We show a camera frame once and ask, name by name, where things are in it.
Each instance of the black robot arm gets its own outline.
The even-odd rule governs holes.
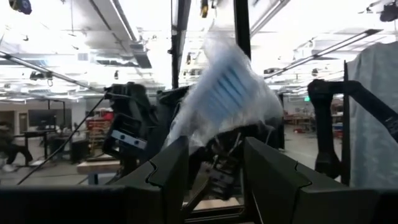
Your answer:
[[[351,96],[366,111],[374,116],[390,135],[398,142],[398,114],[383,101],[357,81],[326,82],[314,80],[308,85],[308,95],[315,110],[317,124],[318,156],[315,170],[331,178],[340,175],[340,161],[337,158],[331,117],[331,102],[334,94],[344,93]]]

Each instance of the gray cloth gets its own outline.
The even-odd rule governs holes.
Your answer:
[[[350,80],[357,80],[398,111],[398,42],[374,44],[348,63]],[[351,185],[398,188],[398,144],[387,129],[350,100]]]

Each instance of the clear plastic bag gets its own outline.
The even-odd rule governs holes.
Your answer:
[[[183,99],[166,141],[166,145],[168,145],[179,136],[188,136],[191,153],[195,149],[205,146],[211,138],[219,133],[283,117],[282,105],[276,93],[266,85],[262,77],[253,72],[250,60],[236,44],[228,41],[213,42],[211,47],[208,45],[205,52],[209,60],[208,68]],[[244,73],[244,78],[239,81],[244,82],[244,86],[250,86],[251,92],[248,93],[250,96],[248,100],[243,102],[238,110],[232,108],[232,112],[228,116],[225,114],[218,116],[219,111],[217,110],[202,109],[202,107],[206,107],[206,102],[203,104],[203,99],[209,100],[209,97],[206,97],[206,92],[214,88],[213,82],[216,82],[217,73],[227,66],[233,67],[240,74]]]

